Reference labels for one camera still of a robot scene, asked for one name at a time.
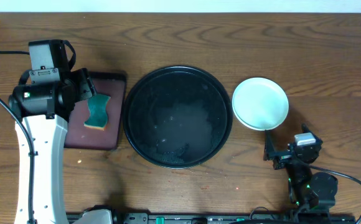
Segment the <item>black plate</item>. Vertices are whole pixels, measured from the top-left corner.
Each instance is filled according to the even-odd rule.
[[[225,144],[232,106],[222,84],[198,68],[153,71],[130,91],[124,106],[129,143],[153,164],[169,168],[199,165]]]

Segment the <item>wood grain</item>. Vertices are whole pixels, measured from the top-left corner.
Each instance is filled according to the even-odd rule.
[[[249,77],[267,77],[289,96],[287,120],[273,131],[285,147],[305,122],[324,140],[315,165],[361,180],[361,14],[1,14],[0,49],[67,39],[76,68],[124,70],[129,89],[166,65],[210,72],[232,96]],[[7,99],[25,55],[0,55],[0,96]],[[223,149],[201,166],[157,167],[131,148],[123,131],[114,152],[66,149],[67,211],[99,203],[120,210],[248,213],[291,208],[285,170],[262,161],[263,133],[233,121]],[[14,221],[18,148],[14,122],[0,107],[0,223]],[[361,187],[339,178],[334,213],[361,212]]]

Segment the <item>black cable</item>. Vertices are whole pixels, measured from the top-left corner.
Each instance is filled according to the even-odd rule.
[[[269,209],[265,208],[264,206],[258,206],[258,207],[256,207],[256,208],[254,208],[254,210],[250,213],[250,220],[253,219],[254,212],[255,212],[257,209],[259,209],[259,208],[263,208],[263,209],[265,209],[266,211],[270,212]],[[275,220],[275,218],[274,218],[274,216],[273,216],[272,214],[269,213],[269,215],[272,217],[272,219]]]
[[[243,221],[233,222],[231,224],[301,224],[301,223],[282,221],[282,220],[243,220]]]
[[[348,178],[350,180],[353,180],[355,181],[356,183],[360,184],[361,185],[361,181],[358,180],[357,178],[355,177],[352,177],[350,175],[347,175],[347,174],[343,174],[343,173],[340,173],[340,172],[336,172],[336,171],[333,171],[333,170],[329,170],[329,169],[325,169],[325,168],[321,168],[321,167],[317,167],[317,166],[312,166],[310,164],[306,164],[305,162],[303,162],[302,160],[300,160],[300,158],[298,158],[298,156],[296,155],[295,156],[297,161],[300,162],[302,165],[304,166],[307,166],[311,169],[315,169],[315,170],[319,170],[319,171],[323,171],[323,172],[328,172],[330,174],[334,174],[334,175],[338,175],[338,176],[341,176],[341,177],[345,177],[345,178]],[[359,216],[359,218],[356,220],[355,224],[359,224],[361,222],[361,215]]]
[[[13,119],[18,123],[18,125],[20,126],[21,130],[24,133],[24,136],[27,139],[27,143],[29,145],[30,148],[30,177],[29,177],[29,223],[34,223],[34,210],[33,210],[33,189],[34,189],[34,145],[32,144],[32,140],[31,137],[29,135],[29,133],[27,132],[26,128],[24,127],[24,125],[21,123],[21,121],[19,120],[19,118],[17,118],[17,116],[14,114],[14,112],[8,107],[7,104],[5,104],[5,102],[3,102],[2,99],[0,99],[0,104],[5,108],[5,110],[13,117]]]
[[[24,52],[21,50],[0,50],[0,54],[26,54],[30,55],[29,52]]]

